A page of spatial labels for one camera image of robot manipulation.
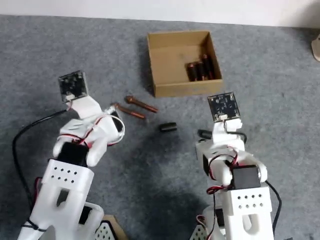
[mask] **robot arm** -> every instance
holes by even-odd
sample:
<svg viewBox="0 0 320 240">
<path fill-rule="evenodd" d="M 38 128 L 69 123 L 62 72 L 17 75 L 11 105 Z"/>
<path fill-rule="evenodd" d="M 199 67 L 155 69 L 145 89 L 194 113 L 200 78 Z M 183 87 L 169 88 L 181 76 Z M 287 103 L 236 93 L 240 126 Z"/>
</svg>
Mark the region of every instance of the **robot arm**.
<svg viewBox="0 0 320 240">
<path fill-rule="evenodd" d="M 215 207 L 207 207 L 202 213 L 207 240 L 274 240 L 270 190 L 265 183 L 268 171 L 245 151 L 235 134 L 242 127 L 235 96 L 231 92 L 208 100 L 214 120 L 212 139 L 198 141 L 196 152 L 208 177 L 207 193 L 219 191 L 222 198 L 224 226 L 218 225 Z"/>
<path fill-rule="evenodd" d="M 121 141 L 125 125 L 114 106 L 102 111 L 90 96 L 73 100 L 71 108 L 77 111 L 80 119 L 72 119 L 60 129 L 53 156 L 58 157 L 66 142 L 78 142 L 89 148 L 86 164 L 94 167 L 107 151 L 107 146 Z"/>
<path fill-rule="evenodd" d="M 102 111 L 87 94 L 83 72 L 62 76 L 59 81 L 62 99 L 79 119 L 60 129 L 54 158 L 48 162 L 18 240 L 92 240 L 104 216 L 100 206 L 86 202 L 94 177 L 87 166 L 96 166 L 107 147 L 121 141 L 125 125 L 114 106 Z"/>
</svg>

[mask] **metal screw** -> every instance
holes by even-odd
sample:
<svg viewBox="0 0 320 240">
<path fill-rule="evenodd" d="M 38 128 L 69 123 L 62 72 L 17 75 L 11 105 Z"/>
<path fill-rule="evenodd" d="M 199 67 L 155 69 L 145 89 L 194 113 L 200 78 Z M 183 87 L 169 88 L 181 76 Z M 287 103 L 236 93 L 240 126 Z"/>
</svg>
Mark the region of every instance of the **metal screw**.
<svg viewBox="0 0 320 240">
<path fill-rule="evenodd" d="M 119 103 L 114 104 L 114 106 L 117 109 L 119 109 L 121 112 L 124 112 L 126 114 L 132 115 L 132 116 L 140 118 L 140 119 L 145 119 L 146 118 L 145 115 L 143 115 L 143 114 L 141 114 L 139 112 L 136 112 L 136 111 L 132 111 L 132 110 L 130 110 L 128 108 L 125 108 L 125 107 L 121 106 Z"/>
<path fill-rule="evenodd" d="M 139 101 L 137 99 L 134 98 L 134 96 L 126 96 L 125 97 L 125 100 L 128 104 L 135 104 L 141 108 L 144 108 L 144 109 L 147 109 L 149 110 L 150 112 L 153 112 L 153 113 L 157 113 L 158 112 L 158 109 L 153 107 L 153 106 L 150 106 L 142 101 Z"/>
</svg>

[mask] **open cardboard box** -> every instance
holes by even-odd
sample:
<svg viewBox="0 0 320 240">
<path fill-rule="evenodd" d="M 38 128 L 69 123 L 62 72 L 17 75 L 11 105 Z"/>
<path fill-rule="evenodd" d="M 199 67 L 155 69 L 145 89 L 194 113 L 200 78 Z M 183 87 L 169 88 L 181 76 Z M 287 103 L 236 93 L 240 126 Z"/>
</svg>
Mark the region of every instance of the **open cardboard box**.
<svg viewBox="0 0 320 240">
<path fill-rule="evenodd" d="M 147 36 L 155 97 L 214 94 L 223 86 L 209 31 L 149 33 Z M 214 79 L 190 81 L 187 64 L 211 56 Z"/>
</svg>

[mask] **white wall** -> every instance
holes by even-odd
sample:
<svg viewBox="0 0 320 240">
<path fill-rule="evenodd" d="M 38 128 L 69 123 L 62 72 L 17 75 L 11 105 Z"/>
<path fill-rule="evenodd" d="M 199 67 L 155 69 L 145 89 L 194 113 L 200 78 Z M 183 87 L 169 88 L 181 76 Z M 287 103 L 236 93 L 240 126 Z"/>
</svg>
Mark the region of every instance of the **white wall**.
<svg viewBox="0 0 320 240">
<path fill-rule="evenodd" d="M 319 0 L 0 0 L 0 14 L 320 28 Z"/>
</svg>

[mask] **circuit board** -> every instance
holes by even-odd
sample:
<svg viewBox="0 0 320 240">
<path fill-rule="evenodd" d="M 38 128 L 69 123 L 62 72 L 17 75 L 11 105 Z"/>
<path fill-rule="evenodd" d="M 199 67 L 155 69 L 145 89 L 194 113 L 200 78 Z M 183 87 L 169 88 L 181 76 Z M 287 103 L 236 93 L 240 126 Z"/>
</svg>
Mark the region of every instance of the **circuit board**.
<svg viewBox="0 0 320 240">
<path fill-rule="evenodd" d="M 209 96 L 208 101 L 215 123 L 240 118 L 238 104 L 233 92 Z"/>
<path fill-rule="evenodd" d="M 75 71 L 58 78 L 62 101 L 64 103 L 86 97 L 88 88 L 86 75 L 82 71 Z"/>
</svg>

